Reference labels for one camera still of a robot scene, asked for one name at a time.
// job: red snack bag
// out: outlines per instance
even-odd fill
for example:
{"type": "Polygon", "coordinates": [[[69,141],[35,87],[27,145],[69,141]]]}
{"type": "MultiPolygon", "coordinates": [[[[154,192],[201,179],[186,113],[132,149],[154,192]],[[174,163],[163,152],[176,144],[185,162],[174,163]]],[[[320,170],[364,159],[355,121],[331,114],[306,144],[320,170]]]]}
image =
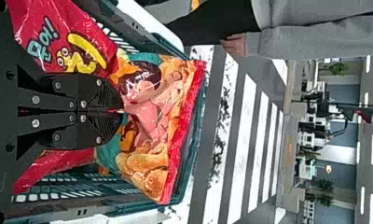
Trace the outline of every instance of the red snack bag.
{"type": "Polygon", "coordinates": [[[76,166],[93,163],[94,161],[94,148],[77,151],[47,150],[15,182],[14,194],[26,191],[45,175],[66,171],[76,166]]]}
{"type": "Polygon", "coordinates": [[[117,45],[71,0],[7,0],[15,39],[44,71],[107,77],[117,45]]]}
{"type": "MultiPolygon", "coordinates": [[[[117,70],[117,45],[71,0],[7,0],[16,41],[47,73],[108,77],[117,70]]],[[[20,177],[14,193],[45,175],[94,162],[93,148],[47,151],[20,177]]]]}

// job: tree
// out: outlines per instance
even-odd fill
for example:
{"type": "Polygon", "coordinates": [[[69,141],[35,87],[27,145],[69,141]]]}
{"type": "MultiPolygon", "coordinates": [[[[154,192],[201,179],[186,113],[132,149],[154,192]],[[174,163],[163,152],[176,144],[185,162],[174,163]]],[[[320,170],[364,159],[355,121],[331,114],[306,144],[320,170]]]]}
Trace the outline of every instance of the tree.
{"type": "Polygon", "coordinates": [[[319,194],[318,196],[311,193],[306,193],[306,200],[314,203],[318,201],[322,206],[329,207],[334,202],[334,198],[328,194],[319,194]]]}
{"type": "Polygon", "coordinates": [[[332,193],[334,191],[334,182],[322,178],[315,182],[315,185],[323,192],[323,193],[332,193]]]}
{"type": "Polygon", "coordinates": [[[324,68],[320,68],[320,71],[330,71],[334,76],[344,76],[346,75],[349,66],[345,63],[334,63],[331,65],[325,65],[324,68]]]}
{"type": "Polygon", "coordinates": [[[327,194],[320,194],[316,199],[324,207],[329,207],[334,202],[334,198],[327,194]]]}

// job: green basket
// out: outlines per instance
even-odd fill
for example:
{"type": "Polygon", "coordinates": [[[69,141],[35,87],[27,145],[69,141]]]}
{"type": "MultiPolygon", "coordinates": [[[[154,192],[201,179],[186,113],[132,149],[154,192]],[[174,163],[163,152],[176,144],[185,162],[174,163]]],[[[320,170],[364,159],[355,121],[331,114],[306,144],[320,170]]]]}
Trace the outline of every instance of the green basket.
{"type": "MultiPolygon", "coordinates": [[[[109,4],[111,4],[110,1],[91,1],[98,3],[100,7],[90,7],[86,2],[76,0],[76,3],[92,16],[102,30],[120,48],[125,49],[131,54],[140,51],[155,52],[188,59],[185,53],[175,48],[159,34],[150,34],[141,28],[135,29],[133,19],[122,13],[115,12],[115,7],[109,7],[109,4]]],[[[200,147],[205,92],[206,83],[202,87],[195,106],[194,119],[191,121],[189,135],[183,149],[183,160],[180,165],[177,181],[174,185],[173,196],[168,205],[179,204],[183,201],[189,176],[193,172],[194,161],[200,147]]],[[[110,212],[105,213],[105,215],[110,217],[118,217],[168,206],[149,201],[139,189],[122,180],[120,176],[104,176],[90,173],[48,175],[31,187],[30,190],[13,195],[11,201],[13,210],[19,211],[19,213],[13,215],[14,218],[8,219],[6,223],[29,223],[29,220],[35,220],[35,217],[45,216],[46,214],[48,214],[46,220],[51,220],[55,218],[53,213],[57,212],[48,209],[51,206],[60,206],[67,211],[71,208],[71,204],[79,204],[83,208],[89,207],[92,204],[96,204],[97,206],[97,202],[100,202],[105,206],[113,207],[110,212]]],[[[68,218],[83,217],[86,211],[87,209],[78,210],[76,214],[72,214],[68,218]]]]}

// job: screw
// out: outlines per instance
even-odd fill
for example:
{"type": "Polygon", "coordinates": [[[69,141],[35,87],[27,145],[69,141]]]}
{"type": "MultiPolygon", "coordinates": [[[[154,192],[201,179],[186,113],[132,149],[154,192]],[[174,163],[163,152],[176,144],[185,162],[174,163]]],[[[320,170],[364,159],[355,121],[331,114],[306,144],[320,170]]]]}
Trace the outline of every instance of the screw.
{"type": "Polygon", "coordinates": [[[86,102],[86,101],[81,101],[81,107],[82,107],[82,108],[87,107],[87,102],[86,102]]]}
{"type": "Polygon", "coordinates": [[[33,125],[33,128],[38,128],[39,127],[39,119],[33,119],[32,125],[33,125]]]}
{"type": "Polygon", "coordinates": [[[60,82],[55,82],[56,90],[59,90],[61,87],[62,87],[62,84],[60,82]]]}
{"type": "Polygon", "coordinates": [[[39,98],[39,96],[33,96],[32,101],[33,104],[38,105],[41,99],[39,98]]]}
{"type": "Polygon", "coordinates": [[[61,140],[61,136],[56,133],[53,139],[55,140],[55,142],[59,142],[61,140]]]}
{"type": "Polygon", "coordinates": [[[87,121],[87,116],[86,115],[81,115],[81,122],[85,123],[87,121]]]}

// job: chip bag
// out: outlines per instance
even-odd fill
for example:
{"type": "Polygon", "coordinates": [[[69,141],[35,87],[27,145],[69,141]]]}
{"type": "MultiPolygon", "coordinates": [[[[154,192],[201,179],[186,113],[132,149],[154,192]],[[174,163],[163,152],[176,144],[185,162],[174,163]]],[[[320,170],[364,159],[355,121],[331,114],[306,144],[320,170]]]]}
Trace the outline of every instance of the chip bag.
{"type": "MultiPolygon", "coordinates": [[[[15,39],[47,73],[108,77],[117,70],[117,45],[71,0],[7,0],[15,39]]],[[[94,149],[47,151],[14,184],[14,193],[45,175],[95,162],[94,149]]]]}
{"type": "Polygon", "coordinates": [[[118,70],[109,76],[129,118],[117,135],[96,149],[101,165],[157,203],[168,203],[189,132],[205,63],[154,53],[117,53],[118,70]]]}
{"type": "Polygon", "coordinates": [[[15,39],[46,72],[107,77],[117,45],[71,0],[7,0],[15,39]]]}

